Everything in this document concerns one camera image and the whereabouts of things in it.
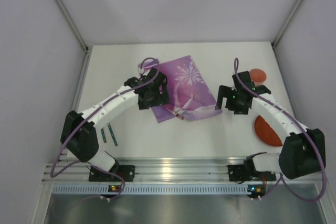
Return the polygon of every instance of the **white wall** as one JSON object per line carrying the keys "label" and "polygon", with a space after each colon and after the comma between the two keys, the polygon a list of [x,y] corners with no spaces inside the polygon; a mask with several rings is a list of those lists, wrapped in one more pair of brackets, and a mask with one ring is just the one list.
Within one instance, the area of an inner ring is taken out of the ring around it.
{"label": "white wall", "polygon": [[28,223],[83,51],[54,0],[0,0],[0,223]]}
{"label": "white wall", "polygon": [[89,45],[272,41],[295,0],[63,0]]}
{"label": "white wall", "polygon": [[327,172],[336,193],[336,3],[305,0],[278,46],[301,121],[326,139]]}

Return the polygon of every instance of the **purple cloth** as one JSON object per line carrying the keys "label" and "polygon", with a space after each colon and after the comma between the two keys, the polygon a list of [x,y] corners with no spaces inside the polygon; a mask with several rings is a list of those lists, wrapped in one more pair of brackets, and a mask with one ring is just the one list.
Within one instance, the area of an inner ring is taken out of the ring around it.
{"label": "purple cloth", "polygon": [[[156,60],[145,63],[144,70],[150,69],[158,62]],[[158,123],[176,116],[194,121],[210,118],[222,112],[215,110],[216,100],[191,56],[161,63],[159,70],[168,79],[170,104],[152,108]]]}

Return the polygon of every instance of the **white flower print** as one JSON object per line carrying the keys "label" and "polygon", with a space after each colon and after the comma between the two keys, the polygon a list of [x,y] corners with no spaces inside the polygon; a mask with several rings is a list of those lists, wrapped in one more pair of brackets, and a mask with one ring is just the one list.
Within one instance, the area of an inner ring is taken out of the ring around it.
{"label": "white flower print", "polygon": [[180,81],[179,84],[183,85],[187,83],[187,85],[193,85],[197,82],[205,84],[203,81],[200,71],[197,69],[196,65],[194,64],[194,61],[191,61],[189,66],[186,66],[186,64],[183,64],[183,67],[176,66],[179,70],[176,74],[179,75],[177,78],[175,78],[176,81]]}

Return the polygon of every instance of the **metal vent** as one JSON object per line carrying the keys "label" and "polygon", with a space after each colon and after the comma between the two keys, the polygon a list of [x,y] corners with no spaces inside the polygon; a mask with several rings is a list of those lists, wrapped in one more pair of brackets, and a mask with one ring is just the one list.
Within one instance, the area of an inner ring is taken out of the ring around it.
{"label": "metal vent", "polygon": [[[246,185],[130,185],[123,195],[247,195]],[[55,185],[53,194],[116,194],[109,185]]]}

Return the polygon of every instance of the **table surface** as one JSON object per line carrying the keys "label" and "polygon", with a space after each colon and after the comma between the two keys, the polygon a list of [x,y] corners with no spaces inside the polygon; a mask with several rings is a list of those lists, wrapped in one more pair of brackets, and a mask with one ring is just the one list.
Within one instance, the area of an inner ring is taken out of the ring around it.
{"label": "table surface", "polygon": [[[114,93],[128,78],[138,76],[138,63],[146,57],[160,62],[191,55],[215,98],[218,86],[232,86],[233,64],[239,71],[260,68],[267,74],[265,85],[290,113],[289,99],[269,42],[221,42],[94,46],[82,89],[79,111]],[[254,132],[257,114],[223,113],[199,121],[178,118],[157,123],[151,110],[134,106],[111,121],[116,147],[106,127],[105,148],[118,158],[222,158],[246,157],[258,152],[279,153],[260,141]]]}

